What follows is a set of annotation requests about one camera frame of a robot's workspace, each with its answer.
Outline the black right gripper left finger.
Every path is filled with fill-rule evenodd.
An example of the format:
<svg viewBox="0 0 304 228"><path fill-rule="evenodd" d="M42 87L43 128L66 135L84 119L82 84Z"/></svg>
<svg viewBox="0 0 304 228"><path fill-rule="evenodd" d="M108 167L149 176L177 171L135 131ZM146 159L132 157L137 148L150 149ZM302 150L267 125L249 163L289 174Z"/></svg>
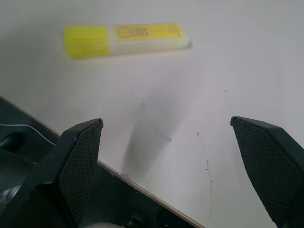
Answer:
<svg viewBox="0 0 304 228"><path fill-rule="evenodd" d="M101 119L77 124L62 133L38 163L1 149L0 191L3 228L77 228L83 219L95 179Z"/></svg>

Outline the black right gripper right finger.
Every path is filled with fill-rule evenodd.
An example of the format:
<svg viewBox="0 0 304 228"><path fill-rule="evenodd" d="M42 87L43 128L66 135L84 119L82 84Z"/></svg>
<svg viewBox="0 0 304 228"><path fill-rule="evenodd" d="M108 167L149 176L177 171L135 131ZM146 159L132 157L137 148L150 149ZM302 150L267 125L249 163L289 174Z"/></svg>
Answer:
<svg viewBox="0 0 304 228"><path fill-rule="evenodd" d="M281 127L233 116L247 175L279 228L304 226L304 150Z"/></svg>

